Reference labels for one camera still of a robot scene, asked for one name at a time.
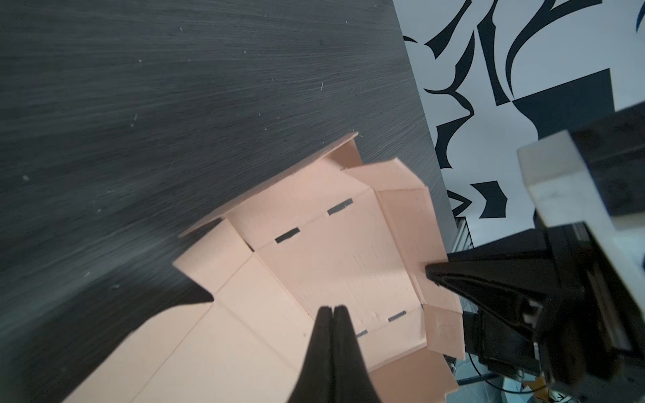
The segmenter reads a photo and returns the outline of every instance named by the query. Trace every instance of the box flap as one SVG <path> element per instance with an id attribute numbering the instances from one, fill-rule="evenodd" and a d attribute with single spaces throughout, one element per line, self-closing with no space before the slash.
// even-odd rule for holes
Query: box flap
<path id="1" fill-rule="evenodd" d="M 130 403 L 210 306 L 174 306 L 148 319 L 64 403 Z"/>
<path id="2" fill-rule="evenodd" d="M 459 387 L 443 355 L 422 348 L 370 373 L 382 403 L 441 403 Z"/>
<path id="3" fill-rule="evenodd" d="M 363 361 L 373 371 L 426 346 L 423 309 L 406 312 L 387 325 L 358 338 Z"/>
<path id="4" fill-rule="evenodd" d="M 357 164 L 360 165 L 361 162 L 361 157 L 358 153 L 358 150 L 356 149 L 356 143 L 354 142 L 354 137 L 356 137 L 358 133 L 349 133 L 348 135 L 345 135 L 343 138 L 339 139 L 338 141 L 335 141 L 322 150 L 318 151 L 317 153 L 303 159 L 302 161 L 298 162 L 296 165 L 293 165 L 291 168 L 288 168 L 287 170 L 279 173 L 278 175 L 268 179 L 267 181 L 264 181 L 263 183 L 257 185 L 256 187 L 252 188 L 251 190 L 248 190 L 247 192 L 244 192 L 242 195 L 232 199 L 231 201 L 225 203 L 224 205 L 216 208 L 213 212 L 208 214 L 207 216 L 203 217 L 199 221 L 197 221 L 195 224 L 190 226 L 186 231 L 182 232 L 180 236 L 184 236 L 190 232 L 193 232 L 197 228 L 200 228 L 201 226 L 204 226 L 208 224 L 209 222 L 212 222 L 219 217 L 223 217 L 226 213 L 232 211 L 234 208 L 240 206 L 242 203 L 245 201 L 248 201 L 250 199 L 253 199 L 254 196 L 260 195 L 261 193 L 267 191 L 267 190 L 272 190 L 270 195 L 266 195 L 263 197 L 263 199 L 269 199 L 269 202 L 285 202 L 288 201 L 288 198 L 292 197 L 297 197 L 297 194 L 292 194 L 293 192 L 298 191 L 298 187 L 300 184 L 306 184 L 307 181 L 311 181 L 312 179 L 315 180 L 315 177 L 310 178 L 307 177 L 305 180 L 296 180 L 296 181 L 289 181 L 286 184 L 281 184 L 278 186 L 278 189 L 276 189 L 276 185 L 279 184 L 281 181 L 290 178 L 297 173 L 301 172 L 303 169 L 311 166 L 313 163 L 320 161 L 321 159 L 329 156 L 328 160 L 330 162 L 330 165 L 337 168 L 337 169 L 342 169 L 346 167 L 352 167 L 356 166 Z M 268 210 L 265 210 L 267 206 L 263 207 L 262 203 L 266 202 L 266 200 L 262 200 L 259 203 L 254 204 L 254 208 L 260 208 L 261 210 L 264 210 L 267 212 Z M 337 204 L 340 201 L 337 201 L 336 203 L 334 202 L 329 202 L 325 201 L 325 204 L 331 204 L 332 206 Z M 251 207 L 249 207 L 250 211 L 242 211 L 241 213 L 257 213 L 258 211 L 253 211 L 251 210 Z M 242 235 L 244 236 L 244 226 L 238 226 L 237 223 L 236 227 L 241 230 Z M 266 223 L 257 223 L 257 226 L 262 226 L 265 225 Z M 259 249 L 262 245 L 257 245 L 258 242 L 249 242 L 249 244 L 254 248 L 254 249 Z"/>
<path id="5" fill-rule="evenodd" d="M 297 370 L 216 301 L 134 403 L 284 403 L 297 376 Z"/>
<path id="6" fill-rule="evenodd" d="M 323 158 L 225 213 L 242 238 L 259 250 L 369 187 Z"/>
<path id="7" fill-rule="evenodd" d="M 462 314 L 437 306 L 423 306 L 428 349 L 465 360 L 464 322 Z"/>
<path id="8" fill-rule="evenodd" d="M 229 220 L 222 220 L 177 260 L 174 266 L 216 294 L 253 252 Z"/>
<path id="9" fill-rule="evenodd" d="M 428 188 L 377 192 L 377 196 L 419 300 L 461 313 L 457 294 L 426 278 L 427 264 L 448 261 Z"/>
<path id="10" fill-rule="evenodd" d="M 357 333 L 419 306 L 372 189 L 258 254 L 312 317 L 344 304 Z"/>
<path id="11" fill-rule="evenodd" d="M 377 191 L 423 189 L 426 185 L 401 160 L 377 162 L 343 170 Z"/>
<path id="12" fill-rule="evenodd" d="M 217 300 L 300 371 L 313 318 L 262 259 L 253 254 L 222 287 Z"/>

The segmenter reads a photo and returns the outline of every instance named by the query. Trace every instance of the wooden table surface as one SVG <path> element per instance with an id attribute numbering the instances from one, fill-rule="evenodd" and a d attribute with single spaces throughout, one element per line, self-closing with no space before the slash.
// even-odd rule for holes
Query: wooden table surface
<path id="1" fill-rule="evenodd" d="M 2 402 L 209 300 L 177 234 L 350 131 L 456 234 L 392 0 L 7 0 L 0 35 Z"/>

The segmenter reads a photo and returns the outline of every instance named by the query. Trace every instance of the cardboard flap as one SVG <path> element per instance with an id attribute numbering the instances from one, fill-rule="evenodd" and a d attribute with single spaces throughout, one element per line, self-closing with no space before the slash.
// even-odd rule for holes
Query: cardboard flap
<path id="1" fill-rule="evenodd" d="M 422 348 L 370 373 L 382 403 L 441 403 L 459 388 L 443 355 Z"/>
<path id="2" fill-rule="evenodd" d="M 358 338 L 369 372 L 426 346 L 423 309 L 406 312 L 387 325 Z"/>
<path id="3" fill-rule="evenodd" d="M 423 306 L 428 349 L 465 360 L 462 314 L 436 306 Z"/>
<path id="4" fill-rule="evenodd" d="M 211 213 L 209 213 L 208 215 L 206 215 L 205 217 L 197 221 L 195 224 L 191 225 L 186 231 L 183 231 L 180 234 L 180 237 L 183 237 L 186 234 L 193 232 L 194 230 L 208 224 L 209 222 L 212 222 L 220 217 L 223 217 L 225 213 L 228 213 L 236 206 L 242 204 L 244 201 L 251 199 L 253 196 L 259 195 L 260 193 L 276 185 L 278 182 L 282 181 L 283 179 L 286 179 L 296 174 L 297 172 L 301 171 L 303 168 L 306 168 L 307 166 L 313 164 L 314 162 L 324 157 L 327 157 L 332 153 L 333 153 L 333 156 L 330 157 L 330 160 L 332 160 L 340 168 L 352 167 L 352 166 L 356 166 L 356 164 L 358 165 L 362 164 L 361 157 L 358 153 L 358 149 L 356 148 L 356 143 L 354 142 L 354 137 L 356 137 L 357 135 L 358 135 L 358 132 L 353 132 L 343 136 L 338 141 L 334 141 L 333 143 L 328 144 L 322 150 L 319 150 L 315 154 L 312 154 L 309 157 L 303 159 L 302 161 L 298 162 L 296 165 L 293 165 L 287 170 L 268 179 L 267 181 L 260 183 L 259 185 L 252 188 L 251 190 L 248 190 L 247 192 L 244 192 L 240 196 L 228 201 L 227 203 L 216 208 L 214 211 L 212 211 Z"/>
<path id="5" fill-rule="evenodd" d="M 312 334 L 311 318 L 253 254 L 217 294 L 240 321 L 300 371 Z"/>
<path id="6" fill-rule="evenodd" d="M 448 261 L 428 188 L 377 192 L 377 196 L 419 300 L 461 313 L 457 294 L 426 278 L 427 264 Z"/>
<path id="7" fill-rule="evenodd" d="M 260 250 L 368 187 L 323 158 L 245 200 L 225 214 L 242 238 Z"/>
<path id="8" fill-rule="evenodd" d="M 374 330 L 419 300 L 374 191 L 352 198 L 257 253 L 315 317 L 321 306 L 345 305 L 354 330 Z"/>
<path id="9" fill-rule="evenodd" d="M 377 162 L 343 170 L 376 191 L 423 189 L 426 185 L 401 160 Z"/>
<path id="10" fill-rule="evenodd" d="M 133 402 L 284 403 L 297 376 L 298 371 L 215 301 Z"/>
<path id="11" fill-rule="evenodd" d="M 130 403 L 210 306 L 174 306 L 148 319 L 64 403 Z"/>
<path id="12" fill-rule="evenodd" d="M 252 254 L 229 220 L 223 220 L 173 262 L 204 289 L 216 294 Z"/>

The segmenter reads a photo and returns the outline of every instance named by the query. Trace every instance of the black abstract shape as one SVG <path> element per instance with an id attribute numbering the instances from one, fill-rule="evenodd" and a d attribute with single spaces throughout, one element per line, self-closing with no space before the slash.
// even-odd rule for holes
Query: black abstract shape
<path id="1" fill-rule="evenodd" d="M 459 20 L 461 20 L 461 17 L 464 16 L 464 13 L 472 3 L 472 0 L 466 0 L 464 5 L 461 6 L 461 9 L 457 13 L 457 15 L 455 15 L 452 21 L 450 21 L 450 24 L 446 25 L 446 28 L 443 28 L 443 30 L 441 30 L 441 32 L 439 32 L 434 38 L 424 43 L 426 46 L 432 49 L 432 53 L 435 55 L 435 59 L 438 58 L 439 55 L 441 55 L 441 52 L 443 52 L 444 49 L 446 49 L 446 46 L 448 45 L 448 42 L 450 42 L 450 38 L 452 37 L 452 34 L 457 27 L 457 24 L 459 24 Z"/>
<path id="2" fill-rule="evenodd" d="M 464 51 L 464 54 L 461 55 L 461 58 L 455 65 L 455 79 L 452 84 L 445 90 L 427 90 L 429 93 L 437 94 L 446 94 L 452 96 L 457 102 L 469 111 L 468 116 L 461 117 L 454 121 L 441 124 L 437 126 L 437 144 L 435 145 L 435 152 L 437 153 L 437 160 L 439 160 L 440 168 L 452 168 L 448 162 L 448 143 L 450 139 L 455 134 L 455 132 L 471 117 L 475 115 L 475 110 L 473 106 L 468 102 L 468 100 L 457 92 L 459 86 L 464 82 L 468 72 L 470 71 L 470 66 L 473 64 L 473 56 L 475 54 L 475 33 L 470 36 L 470 42 Z"/>
<path id="3" fill-rule="evenodd" d="M 614 113 L 609 69 L 513 101 L 537 129 L 538 139 Z"/>
<path id="4" fill-rule="evenodd" d="M 636 17 L 636 32 L 639 31 L 640 22 L 643 20 L 644 16 L 645 16 L 645 3 L 643 3 L 642 6 L 640 6 L 639 16 Z"/>
<path id="5" fill-rule="evenodd" d="M 481 219 L 501 219 L 506 217 L 506 202 L 508 198 L 502 189 L 499 187 L 497 181 L 472 183 L 470 186 L 477 189 L 479 193 L 486 199 L 486 205 Z"/>
<path id="6" fill-rule="evenodd" d="M 455 217 L 461 214 L 465 209 L 468 208 L 468 206 L 472 204 L 472 202 L 467 198 L 455 192 L 451 192 L 450 190 L 448 190 L 448 197 L 456 201 L 461 201 L 460 205 L 452 209 L 452 215 L 454 215 Z"/>
<path id="7" fill-rule="evenodd" d="M 544 3 L 537 10 L 537 13 L 531 18 L 531 21 L 524 27 L 520 34 L 515 38 L 513 44 L 508 50 L 508 55 L 506 55 L 506 82 L 508 83 L 508 88 L 513 93 L 513 86 L 511 84 L 511 69 L 513 68 L 513 61 L 517 52 L 524 46 L 526 41 L 531 39 L 539 30 L 554 22 L 557 19 L 564 17 L 565 15 L 571 14 L 572 12 L 582 10 L 589 6 L 595 6 L 602 3 L 602 0 L 569 0 L 566 3 L 551 9 L 555 4 L 555 0 L 544 0 Z"/>
<path id="8" fill-rule="evenodd" d="M 486 17 L 477 24 L 477 31 L 479 32 L 479 42 L 482 45 L 484 52 L 484 60 L 486 61 L 486 69 L 488 70 L 488 78 L 490 86 L 493 88 L 493 96 L 495 97 L 495 105 L 500 106 L 509 102 L 508 97 L 499 83 L 497 77 L 497 69 L 495 68 L 495 24 L 493 23 L 493 13 L 497 6 L 497 0 L 494 0 L 493 5 Z"/>

